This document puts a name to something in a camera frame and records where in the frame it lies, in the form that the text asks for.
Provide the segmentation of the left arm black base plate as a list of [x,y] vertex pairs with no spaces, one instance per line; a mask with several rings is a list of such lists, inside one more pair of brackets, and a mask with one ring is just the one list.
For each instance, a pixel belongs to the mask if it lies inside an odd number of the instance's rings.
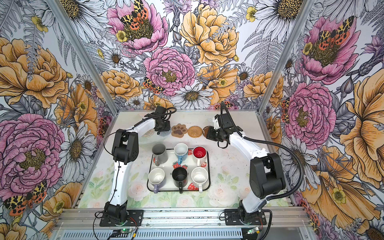
[[142,225],[143,210],[121,210],[116,213],[103,213],[100,227],[139,227]]

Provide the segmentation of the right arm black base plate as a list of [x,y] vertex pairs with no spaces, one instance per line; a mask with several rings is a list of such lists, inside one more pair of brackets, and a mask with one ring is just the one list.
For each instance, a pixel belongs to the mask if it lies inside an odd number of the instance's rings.
[[240,226],[240,225],[266,225],[267,220],[265,214],[262,212],[247,213],[243,208],[225,209],[225,222],[227,226]]

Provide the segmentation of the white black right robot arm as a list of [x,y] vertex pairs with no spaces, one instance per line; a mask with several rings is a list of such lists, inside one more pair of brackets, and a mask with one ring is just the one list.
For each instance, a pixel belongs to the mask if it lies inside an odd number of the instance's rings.
[[238,207],[240,221],[250,224],[260,216],[262,208],[269,201],[282,197],[279,192],[286,188],[286,181],[280,157],[258,145],[268,142],[248,138],[234,124],[229,114],[215,115],[206,138],[217,143],[226,143],[226,147],[231,145],[250,161],[251,191],[240,201]]

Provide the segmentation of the woven rattan round coaster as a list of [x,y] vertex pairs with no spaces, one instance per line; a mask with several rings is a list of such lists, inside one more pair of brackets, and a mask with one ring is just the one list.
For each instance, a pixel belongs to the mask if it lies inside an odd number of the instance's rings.
[[188,135],[191,138],[199,138],[203,135],[203,129],[199,126],[192,126],[188,129]]

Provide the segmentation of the cork paw print coaster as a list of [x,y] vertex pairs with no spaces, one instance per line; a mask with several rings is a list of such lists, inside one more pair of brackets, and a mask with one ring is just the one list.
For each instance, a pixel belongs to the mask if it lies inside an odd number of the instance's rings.
[[171,128],[171,135],[176,138],[182,138],[187,132],[188,128],[186,125],[177,124]]

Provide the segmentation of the multicolour woven round coaster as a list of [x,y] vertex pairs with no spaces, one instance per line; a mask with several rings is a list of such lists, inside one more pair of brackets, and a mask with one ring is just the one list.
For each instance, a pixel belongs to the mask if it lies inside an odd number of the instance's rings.
[[155,133],[155,130],[154,130],[154,129],[151,129],[151,130],[147,131],[145,134],[143,134],[143,135],[142,135],[142,138],[149,138],[149,137],[151,137],[154,133]]

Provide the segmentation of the grey woven round coaster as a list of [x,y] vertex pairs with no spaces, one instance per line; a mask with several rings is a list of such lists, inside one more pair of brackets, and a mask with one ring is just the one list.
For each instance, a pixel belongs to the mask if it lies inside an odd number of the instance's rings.
[[166,132],[160,132],[160,133],[158,133],[158,135],[160,136],[160,137],[167,137],[167,136],[169,136],[170,134],[172,133],[172,131],[166,131]]

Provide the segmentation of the scratched brown wooden round coaster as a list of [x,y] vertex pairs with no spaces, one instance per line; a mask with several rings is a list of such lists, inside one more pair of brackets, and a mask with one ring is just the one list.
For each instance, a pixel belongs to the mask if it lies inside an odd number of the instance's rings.
[[206,126],[203,128],[203,136],[206,138],[210,130],[210,126]]

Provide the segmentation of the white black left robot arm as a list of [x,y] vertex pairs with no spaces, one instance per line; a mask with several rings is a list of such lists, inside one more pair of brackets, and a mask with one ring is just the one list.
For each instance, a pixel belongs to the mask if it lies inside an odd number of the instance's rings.
[[158,106],[132,127],[115,131],[109,152],[114,161],[114,178],[109,200],[103,210],[105,222],[122,226],[128,220],[126,184],[133,162],[139,156],[139,138],[150,130],[158,134],[169,131],[171,115],[176,111],[175,107]]

